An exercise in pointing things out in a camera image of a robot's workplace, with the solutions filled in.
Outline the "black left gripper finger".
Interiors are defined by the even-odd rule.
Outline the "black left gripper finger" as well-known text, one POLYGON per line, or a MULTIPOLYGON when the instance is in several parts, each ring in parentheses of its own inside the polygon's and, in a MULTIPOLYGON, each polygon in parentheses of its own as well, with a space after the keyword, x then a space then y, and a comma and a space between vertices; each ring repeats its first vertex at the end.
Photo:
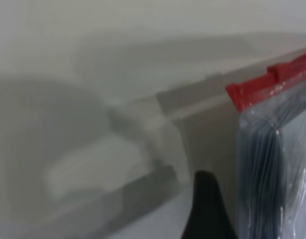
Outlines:
POLYGON ((230 223, 215 175, 197 171, 194 175, 192 208, 183 239, 233 239, 230 223))

